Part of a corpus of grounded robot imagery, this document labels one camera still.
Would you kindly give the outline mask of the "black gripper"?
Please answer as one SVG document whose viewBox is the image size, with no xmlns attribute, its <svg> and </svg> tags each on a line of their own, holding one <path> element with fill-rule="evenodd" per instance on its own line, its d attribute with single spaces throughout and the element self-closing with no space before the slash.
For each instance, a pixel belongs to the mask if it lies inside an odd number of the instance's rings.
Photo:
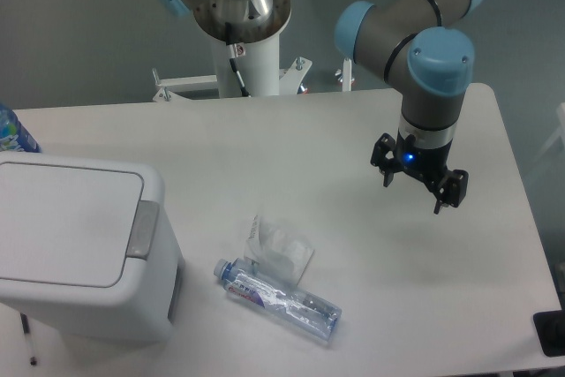
<svg viewBox="0 0 565 377">
<path fill-rule="evenodd" d="M 396 173 L 402 172 L 423 183 L 436 199 L 433 213 L 443 207 L 459 207 L 467 193 L 469 173 L 449 170 L 448 153 L 452 141 L 442 147 L 424 149 L 415 145 L 410 134 L 397 133 L 396 141 L 383 133 L 375 142 L 370 163 L 383 176 L 383 186 L 389 187 Z"/>
</svg>

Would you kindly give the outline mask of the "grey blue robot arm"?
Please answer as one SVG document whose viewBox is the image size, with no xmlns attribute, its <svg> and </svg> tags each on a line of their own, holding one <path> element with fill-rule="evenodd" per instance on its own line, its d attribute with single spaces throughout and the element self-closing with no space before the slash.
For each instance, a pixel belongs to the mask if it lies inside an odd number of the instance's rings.
<svg viewBox="0 0 565 377">
<path fill-rule="evenodd" d="M 278 38 L 290 20 L 290 0 L 160 0 L 175 15 L 190 13 L 215 49 L 223 97 L 279 95 Z M 475 50 L 454 29 L 483 0 L 396 0 L 387 8 L 359 1 L 335 25 L 339 52 L 402 96 L 396 135 L 376 141 L 371 163 L 386 184 L 404 173 L 421 182 L 437 207 L 458 207 L 465 170 L 447 165 Z"/>
</svg>

